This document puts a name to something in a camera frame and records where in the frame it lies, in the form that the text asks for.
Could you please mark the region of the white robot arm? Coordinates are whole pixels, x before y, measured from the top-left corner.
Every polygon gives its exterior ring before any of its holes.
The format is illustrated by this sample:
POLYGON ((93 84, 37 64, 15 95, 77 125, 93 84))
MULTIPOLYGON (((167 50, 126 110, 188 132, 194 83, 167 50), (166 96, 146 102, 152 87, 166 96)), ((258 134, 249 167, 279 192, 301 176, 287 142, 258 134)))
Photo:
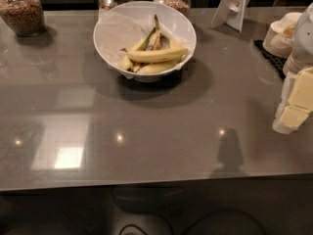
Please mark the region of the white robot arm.
POLYGON ((291 54, 283 66, 286 76, 272 127, 282 134, 296 130, 313 113, 313 3, 302 13, 291 39, 291 54))

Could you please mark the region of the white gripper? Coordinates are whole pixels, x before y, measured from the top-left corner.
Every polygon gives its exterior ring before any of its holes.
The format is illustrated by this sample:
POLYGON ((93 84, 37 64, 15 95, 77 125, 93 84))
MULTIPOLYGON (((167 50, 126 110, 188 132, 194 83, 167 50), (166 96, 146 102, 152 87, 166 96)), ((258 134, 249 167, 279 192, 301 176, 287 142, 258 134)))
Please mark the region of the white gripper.
POLYGON ((312 111, 313 68, 304 69, 298 74, 289 72, 283 83, 281 103, 272 128, 281 134, 291 134, 309 118, 312 111))

